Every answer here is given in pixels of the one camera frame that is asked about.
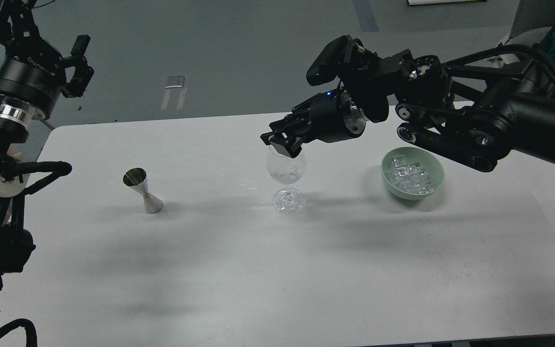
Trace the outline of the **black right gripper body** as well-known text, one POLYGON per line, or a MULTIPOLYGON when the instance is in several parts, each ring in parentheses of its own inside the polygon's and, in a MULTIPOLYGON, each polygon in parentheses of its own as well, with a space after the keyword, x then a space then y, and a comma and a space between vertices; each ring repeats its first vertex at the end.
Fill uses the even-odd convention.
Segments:
POLYGON ((307 118, 308 140, 336 143, 362 136, 367 119, 348 91, 334 89, 317 93, 302 102, 302 110, 307 118))

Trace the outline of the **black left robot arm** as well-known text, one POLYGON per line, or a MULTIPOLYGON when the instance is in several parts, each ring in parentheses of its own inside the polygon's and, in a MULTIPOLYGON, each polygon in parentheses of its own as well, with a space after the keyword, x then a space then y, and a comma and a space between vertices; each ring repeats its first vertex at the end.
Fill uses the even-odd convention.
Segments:
MULTIPOLYGON (((46 123, 59 97, 82 97, 94 69, 85 52, 88 35, 75 40, 68 56, 41 35, 33 17, 35 0, 0 0, 0 291, 2 277, 19 274, 35 250, 25 228, 25 199, 71 172, 64 161, 23 161, 11 150, 29 136, 32 121, 46 123)), ((38 345, 37 329, 28 319, 0 327, 0 339, 16 329, 25 332, 25 345, 38 345)))

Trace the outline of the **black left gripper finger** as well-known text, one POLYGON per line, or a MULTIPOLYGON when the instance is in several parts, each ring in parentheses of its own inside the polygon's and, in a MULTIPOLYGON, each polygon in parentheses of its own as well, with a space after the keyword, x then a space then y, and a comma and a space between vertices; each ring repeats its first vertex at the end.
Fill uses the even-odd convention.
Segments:
POLYGON ((88 65, 85 57, 90 44, 90 35, 79 35, 71 48, 70 55, 59 61, 59 69, 74 68, 73 75, 61 89, 66 98, 82 97, 94 75, 94 68, 88 65))
POLYGON ((32 10, 35 0, 0 0, 0 45, 4 59, 40 61, 41 37, 32 10))

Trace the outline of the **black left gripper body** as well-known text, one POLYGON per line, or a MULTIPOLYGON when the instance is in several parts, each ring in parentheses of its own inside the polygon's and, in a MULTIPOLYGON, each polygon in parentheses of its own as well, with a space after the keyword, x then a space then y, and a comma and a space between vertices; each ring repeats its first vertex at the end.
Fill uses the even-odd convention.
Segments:
POLYGON ((0 96, 37 108, 39 120, 50 119, 65 83, 65 73, 55 68, 60 59, 57 49, 30 50, 28 56, 7 49, 0 62, 0 96))

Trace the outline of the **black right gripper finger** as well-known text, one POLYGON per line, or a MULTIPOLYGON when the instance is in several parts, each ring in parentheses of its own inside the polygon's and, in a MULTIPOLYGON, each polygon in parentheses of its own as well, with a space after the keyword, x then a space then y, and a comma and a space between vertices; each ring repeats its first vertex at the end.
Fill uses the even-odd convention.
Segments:
POLYGON ((319 140, 317 128, 311 120, 311 99, 293 107, 283 119, 269 124, 270 132, 261 134, 260 139, 265 145, 271 143, 270 138, 284 140, 288 145, 302 145, 319 140))
POLYGON ((289 158, 297 158, 303 151, 303 145, 314 141, 314 138, 305 134, 271 133, 268 143, 278 154, 289 158))

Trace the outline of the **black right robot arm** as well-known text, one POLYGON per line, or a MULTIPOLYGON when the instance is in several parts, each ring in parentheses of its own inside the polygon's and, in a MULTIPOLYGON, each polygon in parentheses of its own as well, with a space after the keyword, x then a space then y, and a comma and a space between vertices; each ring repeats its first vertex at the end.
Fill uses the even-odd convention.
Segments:
POLYGON ((314 140, 358 138, 367 121, 398 101, 401 140, 476 171, 491 172, 516 150, 555 164, 555 64, 544 52, 505 45, 441 62, 409 49, 381 58, 349 35, 326 45, 306 73, 309 85, 337 88, 295 106, 261 135, 295 158, 314 140))

